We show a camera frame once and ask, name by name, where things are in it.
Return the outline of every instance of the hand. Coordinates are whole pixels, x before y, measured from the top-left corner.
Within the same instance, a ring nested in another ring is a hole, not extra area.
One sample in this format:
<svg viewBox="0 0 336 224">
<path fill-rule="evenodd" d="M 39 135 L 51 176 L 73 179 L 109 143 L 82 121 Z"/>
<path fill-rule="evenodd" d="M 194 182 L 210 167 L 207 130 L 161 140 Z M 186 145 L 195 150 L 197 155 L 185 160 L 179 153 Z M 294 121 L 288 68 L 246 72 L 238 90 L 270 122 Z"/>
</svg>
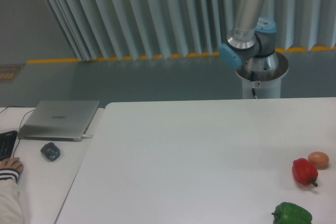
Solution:
<svg viewBox="0 0 336 224">
<path fill-rule="evenodd" d="M 23 164 L 19 157 L 6 158 L 1 161 L 0 169 L 14 169 L 18 173 L 21 173 L 23 171 Z"/>
</svg>

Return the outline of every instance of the brown egg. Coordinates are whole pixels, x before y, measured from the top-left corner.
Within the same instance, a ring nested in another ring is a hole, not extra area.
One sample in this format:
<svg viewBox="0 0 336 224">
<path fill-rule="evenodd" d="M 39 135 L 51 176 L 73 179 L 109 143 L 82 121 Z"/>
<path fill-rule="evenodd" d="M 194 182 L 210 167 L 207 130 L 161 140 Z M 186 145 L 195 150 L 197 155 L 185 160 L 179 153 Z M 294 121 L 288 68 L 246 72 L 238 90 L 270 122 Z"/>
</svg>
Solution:
<svg viewBox="0 0 336 224">
<path fill-rule="evenodd" d="M 316 169 L 326 169 L 329 163 L 328 155 L 323 152 L 310 153 L 308 160 L 316 167 Z"/>
</svg>

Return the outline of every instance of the laptop lid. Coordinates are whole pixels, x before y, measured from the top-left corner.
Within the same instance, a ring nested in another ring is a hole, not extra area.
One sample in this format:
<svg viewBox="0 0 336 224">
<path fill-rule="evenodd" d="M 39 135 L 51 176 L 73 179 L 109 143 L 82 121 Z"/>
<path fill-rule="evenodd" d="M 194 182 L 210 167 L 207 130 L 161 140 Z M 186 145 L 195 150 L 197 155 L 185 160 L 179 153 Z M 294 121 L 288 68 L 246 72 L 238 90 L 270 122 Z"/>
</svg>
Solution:
<svg viewBox="0 0 336 224">
<path fill-rule="evenodd" d="M 19 138 L 81 141 L 99 101 L 40 101 L 18 133 Z"/>
</svg>

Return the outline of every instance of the keyboard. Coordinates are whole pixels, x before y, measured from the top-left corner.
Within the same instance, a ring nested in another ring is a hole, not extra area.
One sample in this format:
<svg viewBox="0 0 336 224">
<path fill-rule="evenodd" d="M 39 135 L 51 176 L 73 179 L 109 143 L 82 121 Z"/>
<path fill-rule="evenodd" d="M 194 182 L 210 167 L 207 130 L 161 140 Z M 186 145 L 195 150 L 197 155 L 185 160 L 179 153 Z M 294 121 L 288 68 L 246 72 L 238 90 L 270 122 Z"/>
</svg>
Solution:
<svg viewBox="0 0 336 224">
<path fill-rule="evenodd" d="M 0 161 L 11 157 L 15 145 L 17 131 L 0 134 Z"/>
</svg>

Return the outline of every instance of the striped sleeve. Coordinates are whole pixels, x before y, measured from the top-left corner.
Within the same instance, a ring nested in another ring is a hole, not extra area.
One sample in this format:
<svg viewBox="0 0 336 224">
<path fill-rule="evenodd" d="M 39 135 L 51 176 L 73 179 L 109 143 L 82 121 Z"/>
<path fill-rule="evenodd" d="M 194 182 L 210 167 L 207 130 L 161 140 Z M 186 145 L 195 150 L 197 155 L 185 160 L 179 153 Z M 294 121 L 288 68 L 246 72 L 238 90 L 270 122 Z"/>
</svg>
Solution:
<svg viewBox="0 0 336 224">
<path fill-rule="evenodd" d="M 19 173 L 14 169 L 0 169 L 0 180 L 13 179 L 17 181 Z"/>
</svg>

